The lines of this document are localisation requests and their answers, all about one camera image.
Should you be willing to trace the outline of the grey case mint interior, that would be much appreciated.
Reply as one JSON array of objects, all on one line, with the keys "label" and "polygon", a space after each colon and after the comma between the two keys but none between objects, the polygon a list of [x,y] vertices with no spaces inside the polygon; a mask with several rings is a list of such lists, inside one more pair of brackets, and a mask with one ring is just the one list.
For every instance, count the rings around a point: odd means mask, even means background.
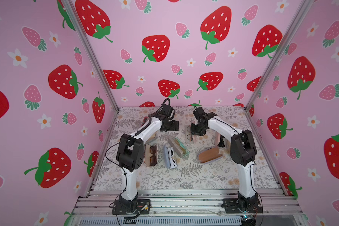
[{"label": "grey case mint interior", "polygon": [[184,146],[179,138],[169,137],[168,143],[180,158],[184,158],[189,155],[189,150]]}]

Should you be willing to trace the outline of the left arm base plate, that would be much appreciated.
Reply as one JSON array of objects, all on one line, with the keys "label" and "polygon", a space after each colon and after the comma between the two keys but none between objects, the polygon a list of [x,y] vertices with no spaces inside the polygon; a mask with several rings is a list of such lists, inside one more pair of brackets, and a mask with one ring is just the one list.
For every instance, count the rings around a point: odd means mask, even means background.
[{"label": "left arm base plate", "polygon": [[113,215],[133,215],[133,217],[126,217],[125,219],[134,219],[140,215],[148,215],[150,212],[151,200],[150,199],[134,199],[128,201],[122,199],[115,201],[112,208]]}]

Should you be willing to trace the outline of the pink case round glasses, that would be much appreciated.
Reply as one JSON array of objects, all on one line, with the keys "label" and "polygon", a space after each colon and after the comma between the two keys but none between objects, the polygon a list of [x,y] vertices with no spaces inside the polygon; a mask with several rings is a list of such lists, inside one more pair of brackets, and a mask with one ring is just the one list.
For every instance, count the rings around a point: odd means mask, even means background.
[{"label": "pink case round glasses", "polygon": [[196,142],[196,135],[191,132],[191,126],[187,125],[185,128],[185,143],[194,144]]}]

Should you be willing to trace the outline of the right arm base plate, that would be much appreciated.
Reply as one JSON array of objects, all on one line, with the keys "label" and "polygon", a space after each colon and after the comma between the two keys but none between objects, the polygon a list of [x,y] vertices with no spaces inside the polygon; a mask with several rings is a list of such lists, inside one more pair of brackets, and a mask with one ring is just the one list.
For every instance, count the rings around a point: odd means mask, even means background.
[{"label": "right arm base plate", "polygon": [[260,200],[255,199],[223,199],[220,206],[228,214],[261,214],[263,213]]}]

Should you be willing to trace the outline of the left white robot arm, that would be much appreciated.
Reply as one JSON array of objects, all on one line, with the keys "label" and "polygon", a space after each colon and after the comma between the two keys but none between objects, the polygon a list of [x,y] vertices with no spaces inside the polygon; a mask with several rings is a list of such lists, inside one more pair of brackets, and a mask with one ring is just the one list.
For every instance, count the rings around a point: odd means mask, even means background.
[{"label": "left white robot arm", "polygon": [[179,122],[173,119],[174,116],[175,110],[167,98],[158,110],[148,115],[148,120],[136,132],[121,136],[115,164],[122,170],[122,192],[115,201],[115,207],[119,205],[135,210],[138,199],[137,170],[145,159],[145,143],[157,131],[178,131]]}]

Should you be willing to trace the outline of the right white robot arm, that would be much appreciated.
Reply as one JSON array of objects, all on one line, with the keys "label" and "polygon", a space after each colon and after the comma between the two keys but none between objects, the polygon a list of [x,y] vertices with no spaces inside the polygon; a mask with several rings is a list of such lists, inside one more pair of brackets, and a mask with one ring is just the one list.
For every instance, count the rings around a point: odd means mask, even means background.
[{"label": "right white robot arm", "polygon": [[254,188],[253,166],[257,149],[250,130],[240,130],[221,120],[216,113],[206,113],[202,107],[195,107],[193,114],[197,123],[191,124],[191,133],[198,136],[212,129],[230,141],[230,157],[237,164],[239,175],[238,200],[235,205],[242,212],[256,206],[259,195]]}]

